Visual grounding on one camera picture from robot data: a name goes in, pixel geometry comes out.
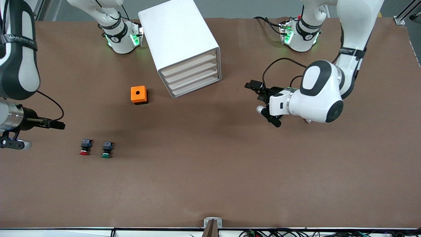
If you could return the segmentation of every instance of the brown table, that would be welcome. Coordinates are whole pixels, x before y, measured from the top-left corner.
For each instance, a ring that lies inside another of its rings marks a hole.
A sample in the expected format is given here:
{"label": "brown table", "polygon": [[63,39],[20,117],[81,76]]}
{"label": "brown table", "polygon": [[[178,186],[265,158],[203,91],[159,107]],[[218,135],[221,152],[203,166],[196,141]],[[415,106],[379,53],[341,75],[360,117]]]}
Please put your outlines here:
{"label": "brown table", "polygon": [[[223,80],[175,100],[147,47],[118,55],[94,22],[37,22],[40,91],[67,126],[22,132],[30,151],[0,151],[0,227],[187,227],[207,216],[225,227],[420,226],[421,73],[404,27],[377,20],[339,119],[285,116],[276,128],[244,84],[279,57],[333,60],[338,19],[306,53],[255,19],[206,21]],[[267,84],[302,72],[279,62]],[[137,85],[150,89],[148,105],[131,103]],[[59,116],[38,94],[22,103]],[[83,138],[95,140],[91,156],[78,154]],[[114,158],[101,158],[104,141]]]}

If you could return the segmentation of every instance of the white box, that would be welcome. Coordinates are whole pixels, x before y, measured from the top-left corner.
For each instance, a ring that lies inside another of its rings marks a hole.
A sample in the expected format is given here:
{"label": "white box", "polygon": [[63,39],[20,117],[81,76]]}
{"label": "white box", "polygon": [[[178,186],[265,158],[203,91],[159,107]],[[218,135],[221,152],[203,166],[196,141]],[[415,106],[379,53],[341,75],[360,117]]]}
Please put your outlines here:
{"label": "white box", "polygon": [[219,45],[193,0],[139,12],[158,74],[172,98],[221,80]]}

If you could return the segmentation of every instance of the metal frame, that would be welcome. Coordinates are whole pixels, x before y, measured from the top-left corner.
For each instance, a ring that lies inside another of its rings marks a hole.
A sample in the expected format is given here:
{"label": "metal frame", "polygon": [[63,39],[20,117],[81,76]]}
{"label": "metal frame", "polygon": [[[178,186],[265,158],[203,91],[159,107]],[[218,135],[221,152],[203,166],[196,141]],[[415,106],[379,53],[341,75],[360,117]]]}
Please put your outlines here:
{"label": "metal frame", "polygon": [[421,3],[421,0],[413,0],[399,15],[393,19],[397,25],[405,25],[405,18]]}

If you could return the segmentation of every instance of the gray floor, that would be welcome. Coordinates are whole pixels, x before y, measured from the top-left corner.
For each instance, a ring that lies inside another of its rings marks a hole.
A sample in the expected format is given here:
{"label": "gray floor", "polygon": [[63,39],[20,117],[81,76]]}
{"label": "gray floor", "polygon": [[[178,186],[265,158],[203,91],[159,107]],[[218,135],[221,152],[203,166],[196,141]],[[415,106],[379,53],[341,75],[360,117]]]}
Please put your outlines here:
{"label": "gray floor", "polygon": [[[125,0],[124,6],[131,19],[137,18],[137,13],[167,0]],[[383,17],[398,15],[412,0],[385,0],[381,9]],[[282,16],[297,16],[301,13],[302,4],[299,0],[195,0],[203,17],[253,18],[263,16],[277,18]],[[330,8],[331,16],[337,16],[335,8]],[[421,11],[419,5],[412,13]],[[93,21],[85,12],[72,7],[66,0],[51,0],[46,11],[46,21]],[[406,19],[415,53],[421,57],[421,16],[415,21]]]}

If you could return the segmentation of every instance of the orange control box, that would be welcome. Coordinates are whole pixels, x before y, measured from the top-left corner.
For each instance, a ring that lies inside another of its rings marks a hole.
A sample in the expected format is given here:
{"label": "orange control box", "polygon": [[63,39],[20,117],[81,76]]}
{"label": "orange control box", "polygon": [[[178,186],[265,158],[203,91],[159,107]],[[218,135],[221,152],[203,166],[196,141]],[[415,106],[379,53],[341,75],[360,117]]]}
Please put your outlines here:
{"label": "orange control box", "polygon": [[145,86],[134,86],[131,88],[131,101],[135,105],[147,104],[148,101],[148,91]]}

